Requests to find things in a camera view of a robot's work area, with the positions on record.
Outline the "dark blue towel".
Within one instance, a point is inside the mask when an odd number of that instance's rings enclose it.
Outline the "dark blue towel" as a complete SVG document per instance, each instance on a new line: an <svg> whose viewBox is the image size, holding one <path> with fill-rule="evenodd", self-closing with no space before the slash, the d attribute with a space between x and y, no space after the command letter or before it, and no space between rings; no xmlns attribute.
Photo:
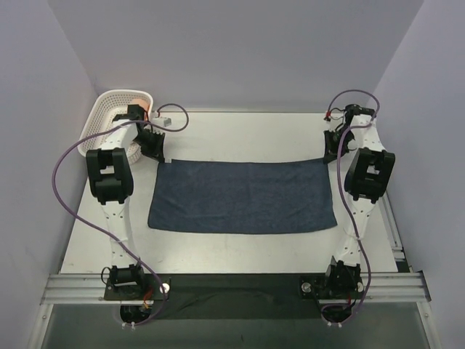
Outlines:
<svg viewBox="0 0 465 349"><path fill-rule="evenodd" d="M174 160L158 166L148 225L183 233L312 233L337 225L328 167Z"/></svg>

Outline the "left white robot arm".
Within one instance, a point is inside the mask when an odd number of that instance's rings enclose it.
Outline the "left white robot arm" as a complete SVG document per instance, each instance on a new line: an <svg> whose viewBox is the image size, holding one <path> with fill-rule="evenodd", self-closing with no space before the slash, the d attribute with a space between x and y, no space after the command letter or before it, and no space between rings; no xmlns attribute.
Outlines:
<svg viewBox="0 0 465 349"><path fill-rule="evenodd" d="M147 103L133 99L127 112L113 118L118 130L108 135L98 149L86 152L90 190L101 205L107 230L112 235L108 287L132 300L141 298L150 286L136 255L132 234L129 201L134 180L126 151L131 143L136 143L143 156L165 162L165 134L144 125L149 120L148 109Z"/></svg>

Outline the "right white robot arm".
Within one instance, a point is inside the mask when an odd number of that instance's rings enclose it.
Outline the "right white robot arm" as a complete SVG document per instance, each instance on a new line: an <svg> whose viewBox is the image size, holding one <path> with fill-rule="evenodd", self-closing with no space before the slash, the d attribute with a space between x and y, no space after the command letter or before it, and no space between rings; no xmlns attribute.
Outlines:
<svg viewBox="0 0 465 349"><path fill-rule="evenodd" d="M338 190L349 214L343 224L344 235L322 280L323 291L332 298L363 292L360 242L395 164L395 154L381 144L374 114L374 109L347 105L342 125L324 131L323 162L336 162Z"/></svg>

